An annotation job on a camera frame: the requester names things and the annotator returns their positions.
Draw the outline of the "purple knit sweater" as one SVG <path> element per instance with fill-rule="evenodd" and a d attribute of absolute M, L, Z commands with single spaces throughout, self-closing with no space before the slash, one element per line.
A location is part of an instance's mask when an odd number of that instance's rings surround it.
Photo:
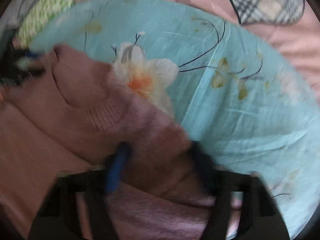
<path fill-rule="evenodd" d="M 199 239 L 214 199 L 173 118 L 120 83 L 110 64 L 68 46 L 38 60 L 45 72 L 2 89 L 1 215 L 27 237 L 58 174 L 85 172 L 120 142 L 132 146 L 107 199 L 121 239 Z"/>

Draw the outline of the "green checkered small pillow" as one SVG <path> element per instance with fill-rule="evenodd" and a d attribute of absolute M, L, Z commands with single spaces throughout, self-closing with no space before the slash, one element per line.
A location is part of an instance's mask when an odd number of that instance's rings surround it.
<path fill-rule="evenodd" d="M 68 10 L 73 0 L 37 0 L 28 10 L 15 40 L 20 48 L 26 49 L 36 35 L 56 16 Z"/>

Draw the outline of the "turquoise floral quilt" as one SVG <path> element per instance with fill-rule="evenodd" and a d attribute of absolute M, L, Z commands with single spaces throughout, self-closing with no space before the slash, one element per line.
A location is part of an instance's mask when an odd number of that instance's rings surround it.
<path fill-rule="evenodd" d="M 202 10 L 165 0 L 89 0 L 50 22 L 33 51 L 64 43 L 110 62 L 138 44 L 145 59 L 171 60 L 176 120 L 220 165 L 258 171 L 289 235 L 319 205 L 319 104 L 295 68 L 261 38 Z"/>

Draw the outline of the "pink heart-print duvet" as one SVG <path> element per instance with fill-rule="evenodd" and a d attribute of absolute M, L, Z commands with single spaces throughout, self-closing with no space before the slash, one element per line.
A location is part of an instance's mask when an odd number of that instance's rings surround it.
<path fill-rule="evenodd" d="M 319 20 L 307 0 L 169 1 L 221 16 L 262 37 L 319 93 Z"/>

